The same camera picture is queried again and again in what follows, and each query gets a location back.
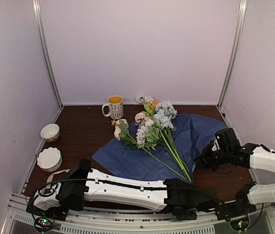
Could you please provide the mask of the blue tissue paper sheet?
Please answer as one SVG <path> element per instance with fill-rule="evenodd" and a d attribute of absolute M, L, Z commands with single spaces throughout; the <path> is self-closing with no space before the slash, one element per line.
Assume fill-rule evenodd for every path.
<path fill-rule="evenodd" d="M 203 148 L 215 139 L 215 133 L 227 128 L 227 125 L 217 119 L 195 114 L 179 114 L 173 123 L 177 128 L 172 133 L 177 152 L 185 160 L 192 177 L 196 166 L 194 158 L 200 156 Z M 162 146 L 157 146 L 148 154 L 143 150 L 132 151 L 123 141 L 112 139 L 92 158 L 118 177 L 144 181 L 183 177 L 180 167 Z"/>

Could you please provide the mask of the white hydrangea fake flower bunch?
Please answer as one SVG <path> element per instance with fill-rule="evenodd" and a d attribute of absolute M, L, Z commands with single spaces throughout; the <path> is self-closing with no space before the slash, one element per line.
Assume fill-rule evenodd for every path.
<path fill-rule="evenodd" d="M 139 118 L 137 120 L 137 144 L 139 148 L 148 150 L 154 150 L 158 145 L 164 147 L 181 169 L 183 174 L 180 177 L 192 181 L 189 176 L 189 169 L 177 152 L 172 138 L 172 132 L 176 127 L 168 118 L 164 117 L 163 120 L 164 122 L 156 122 L 149 117 Z"/>

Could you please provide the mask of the orange fake flower stem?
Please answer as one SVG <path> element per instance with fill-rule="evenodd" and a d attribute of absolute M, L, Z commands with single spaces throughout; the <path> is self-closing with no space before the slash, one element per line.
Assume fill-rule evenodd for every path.
<path fill-rule="evenodd" d="M 155 107 L 159 104 L 159 101 L 154 101 L 152 104 L 151 104 L 151 109 L 155 109 Z"/>

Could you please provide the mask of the pink fake flower stem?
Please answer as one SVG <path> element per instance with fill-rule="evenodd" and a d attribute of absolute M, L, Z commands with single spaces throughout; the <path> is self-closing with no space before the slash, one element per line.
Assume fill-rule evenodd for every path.
<path fill-rule="evenodd" d="M 154 124 L 154 121 L 143 112 L 139 112 L 135 115 L 135 122 L 143 126 L 152 126 Z"/>

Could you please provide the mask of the white small fake flower stem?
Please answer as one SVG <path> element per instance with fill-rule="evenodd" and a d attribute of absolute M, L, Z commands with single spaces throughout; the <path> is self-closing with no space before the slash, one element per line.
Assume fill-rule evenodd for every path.
<path fill-rule="evenodd" d="M 135 98 L 135 101 L 143 105 L 148 116 L 154 115 L 155 109 L 151 109 L 151 104 L 154 102 L 154 99 L 151 96 L 138 96 Z"/>

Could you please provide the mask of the floral mug yellow inside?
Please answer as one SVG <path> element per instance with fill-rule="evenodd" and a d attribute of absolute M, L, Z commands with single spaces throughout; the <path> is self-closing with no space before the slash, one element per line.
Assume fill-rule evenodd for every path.
<path fill-rule="evenodd" d="M 104 112 L 104 108 L 108 107 L 108 113 Z M 121 96 L 111 96 L 107 103 L 101 107 L 102 114 L 111 119 L 121 119 L 124 116 L 123 98 Z"/>

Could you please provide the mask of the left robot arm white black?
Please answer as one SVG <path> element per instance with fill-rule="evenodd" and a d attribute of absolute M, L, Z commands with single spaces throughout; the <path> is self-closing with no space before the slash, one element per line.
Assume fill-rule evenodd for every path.
<path fill-rule="evenodd" d="M 64 221 L 69 210 L 82 211 L 85 201 L 138 206 L 155 213 L 172 214 L 178 220 L 195 220 L 196 211 L 225 217 L 225 204 L 213 189 L 200 190 L 178 178 L 141 181 L 105 174 L 80 160 L 58 181 L 49 176 L 36 189 L 26 211 Z"/>

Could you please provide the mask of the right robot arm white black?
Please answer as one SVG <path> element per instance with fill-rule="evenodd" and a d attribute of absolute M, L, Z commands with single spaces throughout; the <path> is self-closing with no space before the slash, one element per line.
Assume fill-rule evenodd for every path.
<path fill-rule="evenodd" d="M 225 145 L 212 141 L 201 155 L 194 159 L 196 164 L 214 172 L 222 164 L 233 164 L 247 169 L 262 170 L 275 174 L 275 151 L 263 144 L 247 143 L 243 146 Z M 275 203 L 275 183 L 245 185 L 237 194 L 231 210 L 242 215 L 250 205 Z"/>

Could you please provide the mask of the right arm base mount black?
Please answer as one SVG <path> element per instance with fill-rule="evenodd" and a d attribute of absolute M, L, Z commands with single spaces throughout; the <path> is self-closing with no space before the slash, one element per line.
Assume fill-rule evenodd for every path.
<path fill-rule="evenodd" d="M 217 219 L 229 222 L 234 217 L 256 211 L 256 205 L 251 204 L 248 199 L 249 191 L 253 186 L 254 184 L 246 184 L 235 195 L 235 201 L 221 205 L 222 210 L 216 208 Z"/>

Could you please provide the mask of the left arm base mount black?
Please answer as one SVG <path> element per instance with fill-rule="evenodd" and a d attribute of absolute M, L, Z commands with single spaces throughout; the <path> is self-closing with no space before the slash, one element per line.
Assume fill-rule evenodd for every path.
<path fill-rule="evenodd" d="M 54 228 L 55 221 L 65 221 L 68 209 L 63 207 L 53 207 L 47 211 L 40 210 L 34 206 L 34 201 L 37 195 L 32 194 L 27 203 L 26 212 L 33 219 L 33 226 L 39 233 L 46 233 Z"/>

